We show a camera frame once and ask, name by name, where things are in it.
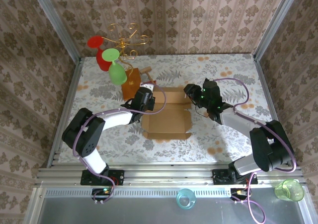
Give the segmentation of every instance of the cup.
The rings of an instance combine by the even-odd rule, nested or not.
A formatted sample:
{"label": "cup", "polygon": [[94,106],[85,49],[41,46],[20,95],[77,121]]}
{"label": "cup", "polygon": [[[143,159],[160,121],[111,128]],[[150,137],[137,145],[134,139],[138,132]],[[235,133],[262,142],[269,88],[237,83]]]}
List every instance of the cup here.
{"label": "cup", "polygon": [[96,61],[99,65],[100,69],[107,72],[110,65],[111,65],[111,62],[105,61],[102,58],[102,53],[104,51],[100,48],[100,46],[103,44],[103,42],[104,42],[103,37],[93,36],[88,40],[87,45],[92,49],[97,49]]}
{"label": "cup", "polygon": [[120,53],[117,49],[106,49],[102,53],[102,58],[105,61],[112,62],[108,69],[109,77],[114,85],[122,85],[127,81],[127,75],[125,69],[115,62],[118,59]]}
{"label": "cup", "polygon": [[195,194],[190,189],[181,189],[177,194],[177,203],[182,209],[188,210],[193,208],[195,201]]}
{"label": "cup", "polygon": [[275,188],[275,195],[284,201],[299,202],[304,198],[304,189],[294,179],[286,179]]}

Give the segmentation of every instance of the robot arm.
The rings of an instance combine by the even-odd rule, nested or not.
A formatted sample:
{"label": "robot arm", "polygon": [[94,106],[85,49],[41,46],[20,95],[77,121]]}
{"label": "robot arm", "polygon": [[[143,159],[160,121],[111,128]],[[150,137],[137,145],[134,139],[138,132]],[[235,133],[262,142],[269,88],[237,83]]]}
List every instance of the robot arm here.
{"label": "robot arm", "polygon": [[[133,99],[128,100],[123,107],[135,111],[153,110],[155,98],[153,97],[154,85],[143,84],[135,94]],[[82,125],[91,117],[93,113],[86,108],[82,108],[74,116],[68,127],[62,134],[62,140],[73,149],[75,138]],[[97,174],[107,176],[109,167],[101,158],[97,150],[102,131],[119,126],[139,122],[142,114],[133,111],[118,111],[110,114],[103,114],[94,117],[87,125],[87,129],[82,132],[76,145],[76,152],[85,160],[87,166]]]}
{"label": "robot arm", "polygon": [[229,126],[250,138],[253,154],[230,163],[227,172],[224,173],[225,177],[230,177],[231,183],[237,183],[251,172],[271,171],[291,159],[283,145],[263,127],[266,126],[276,133],[294,153],[282,125],[276,120],[265,122],[235,111],[232,105],[222,101],[220,89],[215,81],[205,79],[203,89],[198,85],[188,84],[184,92],[194,105],[207,109],[211,120]]}

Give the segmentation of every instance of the patterned wallpaper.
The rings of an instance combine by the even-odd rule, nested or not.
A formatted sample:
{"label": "patterned wallpaper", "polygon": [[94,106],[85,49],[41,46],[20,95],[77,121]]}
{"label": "patterned wallpaper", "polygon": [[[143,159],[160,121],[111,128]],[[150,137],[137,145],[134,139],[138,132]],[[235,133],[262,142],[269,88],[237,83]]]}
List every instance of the patterned wallpaper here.
{"label": "patterned wallpaper", "polygon": [[37,0],[0,0],[0,223],[22,223],[74,71]]}
{"label": "patterned wallpaper", "polygon": [[318,210],[318,0],[295,0],[261,65]]}
{"label": "patterned wallpaper", "polygon": [[139,54],[253,52],[281,0],[51,0],[81,56],[95,55],[87,40],[118,38],[110,23],[136,22],[151,38]]}

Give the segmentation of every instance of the wooden block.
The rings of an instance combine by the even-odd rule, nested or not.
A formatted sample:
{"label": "wooden block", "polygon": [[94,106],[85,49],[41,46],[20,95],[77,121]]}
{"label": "wooden block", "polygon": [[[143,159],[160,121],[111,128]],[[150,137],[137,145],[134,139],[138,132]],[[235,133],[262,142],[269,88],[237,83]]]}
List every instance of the wooden block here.
{"label": "wooden block", "polygon": [[135,97],[141,83],[139,69],[133,69],[133,72],[129,76],[130,72],[131,70],[126,71],[127,81],[121,85],[124,101]]}

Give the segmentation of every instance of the gray floor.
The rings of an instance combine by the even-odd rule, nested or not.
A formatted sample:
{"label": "gray floor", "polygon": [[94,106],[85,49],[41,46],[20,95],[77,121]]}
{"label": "gray floor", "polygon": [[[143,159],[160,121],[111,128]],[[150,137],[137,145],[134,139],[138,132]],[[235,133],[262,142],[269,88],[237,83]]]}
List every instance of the gray floor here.
{"label": "gray floor", "polygon": [[[252,200],[266,213],[267,224],[303,224],[297,203],[275,197],[271,188],[254,189]],[[253,206],[256,218],[262,216]],[[40,224],[253,224],[247,204],[227,198],[198,198],[190,210],[178,207],[174,198],[113,198],[95,205],[90,198],[46,198]]]}

